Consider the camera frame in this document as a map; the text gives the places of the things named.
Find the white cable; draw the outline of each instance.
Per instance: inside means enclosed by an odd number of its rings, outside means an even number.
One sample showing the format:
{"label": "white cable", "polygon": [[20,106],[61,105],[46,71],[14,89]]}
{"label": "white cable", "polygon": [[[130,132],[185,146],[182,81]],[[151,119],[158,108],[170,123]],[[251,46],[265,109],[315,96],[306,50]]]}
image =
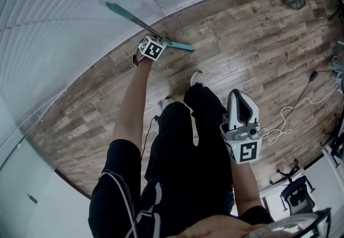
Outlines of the white cable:
{"label": "white cable", "polygon": [[114,181],[118,185],[119,190],[122,193],[122,196],[123,196],[124,203],[125,203],[125,206],[127,208],[128,214],[129,214],[129,219],[130,219],[131,226],[133,228],[134,237],[138,238],[139,236],[138,236],[138,232],[137,232],[137,229],[136,229],[136,224],[135,224],[135,222],[133,220],[133,215],[132,215],[132,212],[131,212],[131,210],[129,208],[129,204],[128,204],[127,198],[125,197],[124,191],[123,191],[122,187],[120,186],[119,182],[117,181],[117,179],[115,177],[113,177],[110,173],[104,172],[104,173],[101,174],[101,177],[103,177],[106,174],[109,175],[112,179],[114,179]]}
{"label": "white cable", "polygon": [[318,102],[312,102],[309,98],[304,98],[303,100],[301,100],[300,103],[298,103],[297,105],[295,105],[295,107],[286,106],[286,107],[282,108],[282,109],[281,109],[281,117],[282,117],[282,119],[283,119],[282,128],[281,128],[281,129],[273,129],[273,130],[269,131],[266,127],[264,127],[264,128],[262,128],[262,129],[259,130],[259,133],[262,132],[263,130],[267,130],[267,133],[263,134],[263,135],[261,136],[261,138],[262,138],[262,139],[266,139],[273,131],[278,131],[279,134],[278,134],[277,136],[273,137],[273,138],[269,141],[269,145],[273,145],[273,144],[278,140],[278,138],[279,138],[282,134],[289,134],[289,133],[291,132],[291,129],[290,129],[290,128],[287,129],[286,131],[283,131],[283,128],[284,128],[284,126],[286,125],[285,118],[283,117],[283,114],[282,114],[282,112],[283,112],[284,109],[287,109],[287,108],[295,109],[295,108],[297,108],[298,106],[300,106],[301,103],[302,103],[304,100],[306,100],[306,99],[309,100],[309,102],[310,102],[311,104],[318,104],[318,103],[321,103],[321,102],[322,102],[327,96],[329,96],[330,93],[331,93],[333,90],[335,90],[335,89],[337,89],[337,86],[336,86],[335,88],[333,88],[330,92],[328,92],[328,93],[322,98],[322,100],[320,100],[320,101],[318,101]]}

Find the wooden floor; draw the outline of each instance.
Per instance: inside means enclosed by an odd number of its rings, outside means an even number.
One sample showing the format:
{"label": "wooden floor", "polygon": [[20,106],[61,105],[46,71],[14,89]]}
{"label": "wooden floor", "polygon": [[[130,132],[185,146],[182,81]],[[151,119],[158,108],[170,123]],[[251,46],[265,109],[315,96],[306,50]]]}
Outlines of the wooden floor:
{"label": "wooden floor", "polygon": [[[168,49],[153,65],[144,132],[154,115],[160,114],[159,102],[166,95],[182,101],[196,69],[205,73],[207,85],[223,105],[228,93],[238,88],[256,101],[261,126],[276,127],[281,108],[294,104],[311,72],[326,70],[333,55],[342,58],[343,49],[336,44],[343,40],[341,20],[327,19],[337,6],[337,0],[307,0],[306,7],[294,11],[281,0],[208,0],[157,23],[157,30],[192,44],[195,51]],[[135,71],[131,55],[142,35],[88,69],[29,134],[60,171],[87,193],[104,166],[118,109]],[[331,73],[319,73],[304,96],[321,100],[335,86]],[[287,119],[290,134],[273,145],[264,140],[261,158],[252,164],[261,189],[270,179],[278,179],[277,168],[290,168],[294,158],[305,166],[321,154],[319,142],[326,139],[322,131],[333,128],[334,114],[340,113],[342,103],[336,90],[320,104],[304,102]],[[142,186],[156,135],[154,122],[142,163]]]}

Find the white sneaker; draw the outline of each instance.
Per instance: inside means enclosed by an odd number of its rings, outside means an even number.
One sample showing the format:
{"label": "white sneaker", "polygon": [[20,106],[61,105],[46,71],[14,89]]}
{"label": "white sneaker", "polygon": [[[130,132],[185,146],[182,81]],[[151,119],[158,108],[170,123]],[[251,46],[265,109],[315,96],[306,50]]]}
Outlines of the white sneaker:
{"label": "white sneaker", "polygon": [[204,78],[203,72],[197,71],[197,72],[194,72],[194,74],[192,75],[190,83],[191,83],[191,86],[195,85],[196,83],[205,85],[204,80],[205,78]]}
{"label": "white sneaker", "polygon": [[167,107],[167,105],[169,105],[169,104],[171,104],[171,103],[173,103],[173,102],[174,102],[174,100],[171,98],[171,96],[167,96],[167,97],[163,100],[163,102],[162,102],[162,107],[161,107],[161,109],[164,111],[165,108]]}

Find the corrugated wall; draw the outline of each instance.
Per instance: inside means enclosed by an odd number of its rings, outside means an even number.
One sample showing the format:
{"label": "corrugated wall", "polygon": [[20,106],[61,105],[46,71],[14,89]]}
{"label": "corrugated wall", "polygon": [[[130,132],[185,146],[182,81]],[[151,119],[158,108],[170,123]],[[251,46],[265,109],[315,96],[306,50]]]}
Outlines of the corrugated wall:
{"label": "corrugated wall", "polygon": [[0,0],[0,95],[17,122],[0,131],[0,145],[36,109],[138,31],[105,1],[148,23],[158,18],[137,0]]}

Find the chair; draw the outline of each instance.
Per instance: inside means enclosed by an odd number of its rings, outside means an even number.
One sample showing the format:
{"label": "chair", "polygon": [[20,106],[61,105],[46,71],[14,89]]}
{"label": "chair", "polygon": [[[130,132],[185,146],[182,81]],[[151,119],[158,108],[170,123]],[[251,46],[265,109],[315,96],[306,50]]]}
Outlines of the chair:
{"label": "chair", "polygon": [[277,170],[277,173],[281,174],[284,179],[287,179],[289,181],[289,185],[281,192],[281,200],[284,206],[284,210],[286,210],[284,201],[287,203],[290,215],[312,212],[313,208],[315,207],[315,203],[307,191],[306,183],[309,185],[311,193],[315,190],[315,188],[312,187],[307,177],[302,176],[295,181],[291,179],[291,176],[297,170],[299,170],[297,159],[295,159],[294,162],[295,165],[287,174],[281,172],[279,169]]}

